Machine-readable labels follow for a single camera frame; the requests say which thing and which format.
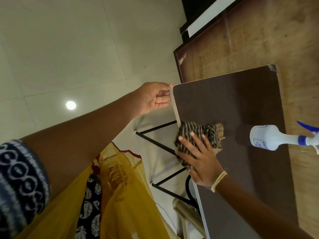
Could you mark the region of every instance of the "brown table top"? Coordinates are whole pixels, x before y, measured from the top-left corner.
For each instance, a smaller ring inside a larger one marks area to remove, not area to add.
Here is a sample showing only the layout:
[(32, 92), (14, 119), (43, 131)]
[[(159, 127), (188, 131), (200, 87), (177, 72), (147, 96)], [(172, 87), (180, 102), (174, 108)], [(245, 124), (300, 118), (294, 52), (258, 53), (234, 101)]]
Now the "brown table top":
[[(269, 151), (249, 145), (249, 128), (274, 124), (285, 133), (274, 65), (262, 66), (173, 87), (177, 121), (222, 123), (225, 139), (217, 155), (244, 189), (298, 223), (287, 145)], [(210, 238), (259, 238), (218, 193), (198, 186)]]

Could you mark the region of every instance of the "black metal leg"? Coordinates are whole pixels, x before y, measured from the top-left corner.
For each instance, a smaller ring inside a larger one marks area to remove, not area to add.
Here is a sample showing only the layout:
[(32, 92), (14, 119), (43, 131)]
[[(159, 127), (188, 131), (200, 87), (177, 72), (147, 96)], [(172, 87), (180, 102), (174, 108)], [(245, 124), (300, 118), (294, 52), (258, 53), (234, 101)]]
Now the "black metal leg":
[[(156, 145), (156, 146), (158, 146), (158, 147), (164, 149), (165, 151), (167, 151), (167, 152), (169, 152), (169, 153), (175, 155), (175, 151), (174, 151), (173, 149), (171, 149), (171, 148), (169, 148), (169, 147), (167, 147), (167, 146), (165, 146), (165, 145), (159, 143), (158, 141), (155, 141), (155, 140), (153, 140), (153, 139), (151, 139), (151, 138), (149, 138), (149, 137), (147, 137), (147, 136), (144, 135), (145, 133), (152, 132), (152, 131), (155, 131), (155, 130), (160, 129), (160, 128), (162, 128), (162, 127), (166, 127), (166, 126), (169, 126), (169, 125), (172, 125), (172, 124), (175, 124), (175, 123), (177, 123), (177, 121), (169, 122), (169, 123), (166, 123), (166, 124), (163, 124), (163, 125), (160, 125), (160, 126), (157, 126), (157, 127), (151, 128), (151, 129), (148, 129), (148, 130), (143, 131), (143, 132), (135, 131), (134, 133), (135, 133), (136, 135), (138, 135), (138, 136), (140, 136), (140, 137), (146, 139), (147, 141), (153, 143), (154, 145)], [(171, 178), (175, 177), (176, 175), (180, 174), (181, 172), (183, 172), (183, 171), (185, 171), (185, 170), (186, 170), (186, 168), (182, 168), (182, 169), (180, 169), (179, 171), (177, 171), (177, 172), (173, 173), (172, 175), (168, 176), (167, 178), (165, 178), (165, 179), (159, 181), (158, 183), (156, 183), (156, 184), (152, 183), (151, 185), (152, 185), (154, 188), (159, 189), (160, 191), (162, 191), (162, 192), (164, 192), (164, 193), (167, 193), (167, 194), (169, 194), (170, 196), (173, 196), (174, 198), (176, 198), (176, 199), (178, 199), (178, 200), (180, 200), (180, 201), (183, 201), (184, 203), (186, 203), (186, 204), (188, 204), (188, 205), (194, 207), (195, 209), (199, 210), (198, 204), (196, 203), (195, 200), (186, 199), (186, 198), (184, 198), (184, 197), (182, 197), (182, 196), (180, 196), (180, 195), (178, 195), (178, 194), (175, 194), (175, 193), (173, 193), (173, 192), (171, 192), (171, 191), (169, 191), (169, 190), (167, 190), (167, 189), (164, 189), (164, 188), (160, 187), (160, 185), (161, 185), (162, 183), (165, 183), (166, 181), (170, 180)]]

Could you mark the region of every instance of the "spray nozzle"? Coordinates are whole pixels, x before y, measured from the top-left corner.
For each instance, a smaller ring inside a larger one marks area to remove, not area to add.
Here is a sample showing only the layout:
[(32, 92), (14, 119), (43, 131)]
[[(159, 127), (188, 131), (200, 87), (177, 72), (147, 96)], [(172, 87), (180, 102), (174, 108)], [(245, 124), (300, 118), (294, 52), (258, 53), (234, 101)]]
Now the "spray nozzle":
[[(306, 128), (307, 130), (311, 131), (311, 132), (315, 135), (315, 136), (312, 138), (313, 140), (318, 140), (318, 139), (319, 139), (319, 134), (318, 134), (318, 133), (319, 133), (319, 127), (310, 126), (310, 125), (305, 124), (305, 123), (300, 122), (300, 121), (297, 121), (297, 123), (298, 123), (300, 126), (302, 126), (302, 127)], [(319, 155), (319, 148), (317, 147), (317, 146), (319, 145), (319, 143), (318, 143), (318, 142), (315, 142), (315, 144), (311, 144), (311, 145), (315, 148), (317, 154)]]

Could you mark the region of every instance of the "dark wooden edge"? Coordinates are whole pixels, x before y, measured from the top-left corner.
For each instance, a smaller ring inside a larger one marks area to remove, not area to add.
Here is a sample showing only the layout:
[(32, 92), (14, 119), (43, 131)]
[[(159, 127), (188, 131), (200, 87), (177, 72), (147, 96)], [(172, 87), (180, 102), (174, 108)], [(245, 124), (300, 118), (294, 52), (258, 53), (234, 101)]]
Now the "dark wooden edge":
[(178, 60), (177, 52), (180, 51), (187, 44), (189, 44), (191, 41), (193, 41), (195, 38), (197, 38), (199, 35), (201, 35), (207, 28), (212, 26), (215, 22), (217, 22), (219, 19), (221, 19), (221, 17), (223, 15), (227, 14), (228, 12), (230, 12), (234, 7), (236, 7), (242, 1), (244, 1), (244, 0), (236, 0), (236, 1), (234, 1), (232, 4), (230, 4), (228, 7), (226, 7), (221, 13), (219, 13), (216, 17), (214, 17), (212, 20), (210, 20), (204, 27), (202, 27), (200, 30), (198, 30), (192, 37), (189, 37), (188, 31), (184, 31), (183, 32), (183, 34), (185, 32), (187, 32), (186, 34), (184, 34), (184, 37), (182, 36), (183, 43), (177, 49), (175, 49), (174, 52), (173, 52), (174, 53), (174, 57), (175, 57), (175, 61), (176, 61), (176, 65), (177, 65), (177, 69), (178, 69), (178, 74), (180, 76), (181, 83), (183, 83), (183, 79), (182, 79), (182, 76), (181, 76), (181, 69), (180, 69), (180, 66), (179, 66), (179, 60)]
[(192, 24), (196, 19), (199, 18), (203, 14), (204, 11), (206, 11), (215, 1), (217, 0), (208, 0), (204, 3), (204, 5), (196, 11), (195, 14), (193, 14), (189, 20), (186, 21), (186, 23), (180, 28), (181, 34), (186, 31), (186, 29), (189, 27), (190, 24)]

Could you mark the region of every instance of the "blue spray trigger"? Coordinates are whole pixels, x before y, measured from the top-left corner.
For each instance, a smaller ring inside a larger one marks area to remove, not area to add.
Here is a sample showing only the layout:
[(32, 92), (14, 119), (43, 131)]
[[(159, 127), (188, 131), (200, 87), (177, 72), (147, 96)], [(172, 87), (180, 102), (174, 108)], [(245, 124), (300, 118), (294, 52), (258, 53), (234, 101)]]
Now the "blue spray trigger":
[(307, 124), (305, 124), (305, 123), (303, 123), (303, 122), (300, 122), (300, 121), (297, 121), (297, 123), (298, 123), (300, 126), (306, 128), (307, 130), (309, 130), (309, 131), (311, 131), (311, 132), (316, 132), (316, 133), (319, 132), (319, 127), (310, 126), (310, 125), (307, 125)]

